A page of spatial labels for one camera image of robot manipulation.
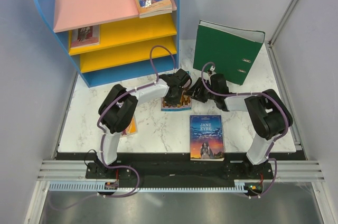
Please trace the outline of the dogs Bark picture book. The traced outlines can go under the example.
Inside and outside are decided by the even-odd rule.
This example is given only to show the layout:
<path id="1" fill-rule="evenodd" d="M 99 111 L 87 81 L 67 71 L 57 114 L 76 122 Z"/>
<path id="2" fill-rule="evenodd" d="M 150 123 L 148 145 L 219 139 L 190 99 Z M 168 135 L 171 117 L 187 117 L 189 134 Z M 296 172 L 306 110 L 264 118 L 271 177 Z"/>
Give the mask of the dogs Bark picture book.
<path id="1" fill-rule="evenodd" d="M 177 72 L 172 74 L 163 74 L 160 76 L 167 85 L 171 84 L 181 84 L 183 86 L 183 93 L 181 97 L 181 102 L 177 106 L 170 106 L 165 101 L 164 98 L 161 99 L 161 111 L 183 111 L 183 110 L 190 110 L 192 107 L 191 98 L 184 96 L 184 91 L 189 89 L 192 84 L 192 79 L 188 72 L 184 71 L 183 69 L 178 69 Z"/>

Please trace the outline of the red 13-Storey Treehouse book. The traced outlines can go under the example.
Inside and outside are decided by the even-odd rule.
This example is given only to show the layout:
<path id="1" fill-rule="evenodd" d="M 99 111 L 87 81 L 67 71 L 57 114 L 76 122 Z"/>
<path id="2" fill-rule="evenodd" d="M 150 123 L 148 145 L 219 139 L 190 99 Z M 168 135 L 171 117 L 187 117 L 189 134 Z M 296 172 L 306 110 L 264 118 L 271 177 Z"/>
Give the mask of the red 13-Storey Treehouse book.
<path id="1" fill-rule="evenodd" d="M 177 10 L 176 6 L 172 8 L 163 8 L 160 10 L 150 10 L 148 8 L 145 12 L 139 14 L 139 18 L 147 18 L 147 17 L 157 16 L 157 15 L 162 15 L 162 14 L 168 14 L 176 10 Z"/>

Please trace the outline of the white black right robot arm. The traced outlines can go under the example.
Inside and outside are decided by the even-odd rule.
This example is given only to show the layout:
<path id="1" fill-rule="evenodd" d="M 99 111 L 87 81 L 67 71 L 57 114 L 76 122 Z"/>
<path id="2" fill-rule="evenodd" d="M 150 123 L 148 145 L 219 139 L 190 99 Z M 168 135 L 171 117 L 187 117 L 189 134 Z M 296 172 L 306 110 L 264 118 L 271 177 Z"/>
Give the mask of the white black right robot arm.
<path id="1" fill-rule="evenodd" d="M 260 164 L 268 160 L 274 143 L 284 137 L 293 118 L 273 89 L 258 93 L 232 93 L 224 75 L 213 74 L 208 80 L 198 78 L 186 95 L 199 102 L 213 100 L 222 111 L 244 111 L 249 114 L 256 132 L 242 164 L 243 175 L 255 178 L 261 172 Z"/>

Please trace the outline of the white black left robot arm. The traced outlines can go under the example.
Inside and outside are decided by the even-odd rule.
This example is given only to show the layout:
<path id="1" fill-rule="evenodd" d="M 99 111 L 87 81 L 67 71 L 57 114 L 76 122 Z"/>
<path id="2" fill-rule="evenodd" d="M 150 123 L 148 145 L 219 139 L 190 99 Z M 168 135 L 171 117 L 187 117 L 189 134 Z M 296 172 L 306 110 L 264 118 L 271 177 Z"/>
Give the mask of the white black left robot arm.
<path id="1" fill-rule="evenodd" d="M 190 75 L 178 69 L 175 73 L 157 75 L 155 81 L 143 86 L 125 88 L 120 84 L 114 85 L 98 110 L 97 126 L 103 132 L 97 154 L 101 161 L 98 173 L 104 178 L 114 176 L 116 166 L 113 162 L 117 159 L 119 139 L 132 122 L 137 106 L 157 98 L 176 106 L 184 89 L 191 83 Z"/>

